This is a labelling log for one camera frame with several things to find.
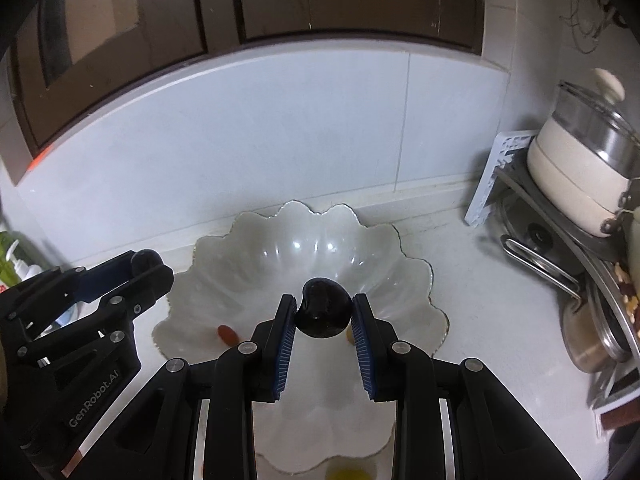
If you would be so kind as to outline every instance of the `dish rack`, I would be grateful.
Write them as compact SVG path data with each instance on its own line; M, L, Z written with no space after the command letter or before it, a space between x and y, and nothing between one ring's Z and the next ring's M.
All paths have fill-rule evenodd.
M596 378L590 395L591 407L597 415L601 415L640 397L640 341L626 315L626 306L614 273L614 263L626 259L624 237L622 234L609 238L591 237L577 228L542 195L542 192L533 184L526 165L526 148L529 145L526 137L529 137L530 141L534 134L535 132L531 131L510 132L496 137L492 154L504 152L496 144L503 145L505 139L517 137L517 142L511 141L508 144L520 144L520 146L510 150L508 159L504 156L502 160L498 157L493 159L490 157L482 175L482 179L486 183L490 182L490 185L488 189L486 186L483 187L481 180L481 185L476 192L478 199L474 197L476 203L472 202L474 211L482 213L474 218L474 212L470 206L468 218L465 217L465 220L469 225L478 225L486 219L490 206L486 206L485 203L495 179L498 179L516 192L542 217L593 278L620 323L632 353L629 361L606 368Z

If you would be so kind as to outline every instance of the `white countertop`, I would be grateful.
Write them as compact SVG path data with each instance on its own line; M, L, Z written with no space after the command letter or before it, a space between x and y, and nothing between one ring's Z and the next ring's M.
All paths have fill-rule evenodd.
M479 228L467 226L462 209L395 222L407 256L423 258L434 270L433 303L450 320L449 336L436 358L459 363L477 357L511 391L558 446L583 480L606 473L606 438L596 437L594 415L587 406L591 376L569 359L560 332L564 295L508 261L498 243L493 219ZM186 270L192 246L162 254L174 271ZM151 339L153 327L168 313L165 298L135 322L142 370L106 413L81 450L85 451L123 406L164 364ZM390 460L390 447L382 453ZM290 478L258 459L260 480ZM378 465L378 480L388 478ZM314 480L324 473L305 476Z

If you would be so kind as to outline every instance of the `metal screw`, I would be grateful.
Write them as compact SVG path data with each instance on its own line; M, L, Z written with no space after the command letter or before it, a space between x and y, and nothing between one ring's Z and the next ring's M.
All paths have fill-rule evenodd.
M238 345L238 351L241 354L252 354L258 349L258 345L253 341L245 341Z
M411 351L411 345L406 341L396 341L391 345L391 349L396 354L408 354Z
M124 332L122 330L116 330L115 332L111 332L109 339L111 339L112 343L119 343L124 339Z
M465 361L465 368L470 372L479 372L480 370L482 370L483 366L482 362L480 362L478 359L471 358Z
M184 361L180 358L174 357L173 359L169 359L164 367L173 374L184 368Z
M631 200L631 193L629 193L628 191L623 191L620 194L620 199L618 200L618 207L626 206L626 203L629 202L630 200Z
M605 220L600 226L600 231L606 235L613 234L620 227L620 222L618 218L609 218Z

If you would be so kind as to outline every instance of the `green bottle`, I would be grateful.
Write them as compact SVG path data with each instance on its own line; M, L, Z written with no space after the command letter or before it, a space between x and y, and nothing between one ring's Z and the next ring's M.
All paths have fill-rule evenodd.
M7 290L10 286L17 285L22 280L16 272L14 261L21 260L27 266L33 261L18 244L12 251L13 258L7 259L7 253L11 250L16 238L7 231L0 232L0 292Z

